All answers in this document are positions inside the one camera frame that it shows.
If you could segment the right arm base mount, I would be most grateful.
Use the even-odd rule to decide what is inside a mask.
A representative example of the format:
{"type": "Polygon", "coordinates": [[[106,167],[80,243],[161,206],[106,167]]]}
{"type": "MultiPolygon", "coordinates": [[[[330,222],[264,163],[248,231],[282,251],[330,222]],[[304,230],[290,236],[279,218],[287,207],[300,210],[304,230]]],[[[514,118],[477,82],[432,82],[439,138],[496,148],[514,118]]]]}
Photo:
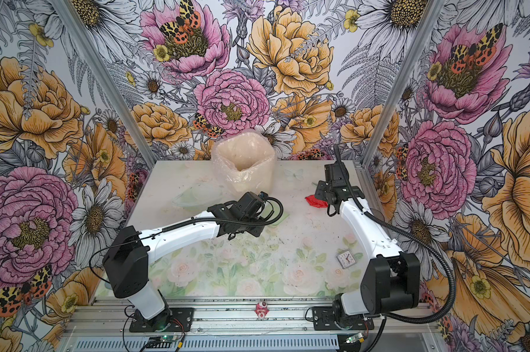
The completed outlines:
{"type": "Polygon", "coordinates": [[[347,315],[333,307],[311,307],[310,319],[316,331],[367,331],[374,329],[372,318],[365,315],[347,315]]]}

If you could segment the green plastic dustpan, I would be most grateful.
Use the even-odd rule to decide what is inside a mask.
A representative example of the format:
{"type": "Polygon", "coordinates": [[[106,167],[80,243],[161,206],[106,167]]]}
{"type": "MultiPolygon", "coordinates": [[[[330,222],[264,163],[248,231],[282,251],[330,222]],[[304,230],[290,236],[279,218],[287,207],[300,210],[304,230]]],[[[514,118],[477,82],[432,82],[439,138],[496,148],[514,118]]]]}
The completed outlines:
{"type": "Polygon", "coordinates": [[[268,221],[275,220],[275,222],[270,224],[271,227],[278,227],[285,218],[284,210],[277,207],[276,204],[267,205],[266,215],[268,216],[268,221]]]}

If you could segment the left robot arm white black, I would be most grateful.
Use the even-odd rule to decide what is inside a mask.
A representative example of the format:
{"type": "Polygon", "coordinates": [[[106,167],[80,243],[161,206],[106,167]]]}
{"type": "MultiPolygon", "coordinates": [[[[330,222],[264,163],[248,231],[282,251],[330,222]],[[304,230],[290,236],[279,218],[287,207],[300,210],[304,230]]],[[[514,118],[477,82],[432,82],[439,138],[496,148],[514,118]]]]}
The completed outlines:
{"type": "Polygon", "coordinates": [[[237,201],[212,205],[187,220],[151,230],[132,226],[121,230],[106,248],[102,265],[114,296],[136,309],[135,321],[162,331],[175,320],[162,294],[149,279],[156,261],[194,243],[226,236],[229,240],[249,233],[259,237],[266,226],[279,221],[282,202],[265,192],[247,192],[237,201]]]}

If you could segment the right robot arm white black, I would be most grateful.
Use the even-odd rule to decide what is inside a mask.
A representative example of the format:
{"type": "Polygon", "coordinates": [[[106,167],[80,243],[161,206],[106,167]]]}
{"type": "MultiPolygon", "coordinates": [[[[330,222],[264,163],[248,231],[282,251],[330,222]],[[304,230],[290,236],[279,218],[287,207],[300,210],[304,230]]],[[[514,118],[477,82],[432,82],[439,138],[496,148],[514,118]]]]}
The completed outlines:
{"type": "Polygon", "coordinates": [[[334,208],[351,228],[368,259],[360,286],[335,296],[335,323],[356,327],[363,318],[415,308],[419,303],[420,262],[392,240],[385,222],[370,211],[357,186],[349,182],[345,165],[336,161],[324,166],[325,179],[316,186],[315,197],[334,208]]]}

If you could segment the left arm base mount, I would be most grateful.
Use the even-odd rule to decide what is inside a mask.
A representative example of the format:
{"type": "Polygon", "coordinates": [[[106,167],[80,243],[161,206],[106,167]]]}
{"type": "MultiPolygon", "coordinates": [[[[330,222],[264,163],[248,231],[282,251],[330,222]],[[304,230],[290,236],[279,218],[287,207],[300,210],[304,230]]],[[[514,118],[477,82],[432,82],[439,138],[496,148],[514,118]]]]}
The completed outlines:
{"type": "Polygon", "coordinates": [[[132,333],[189,332],[193,315],[193,308],[167,308],[155,318],[148,320],[136,309],[129,331],[132,333]]]}

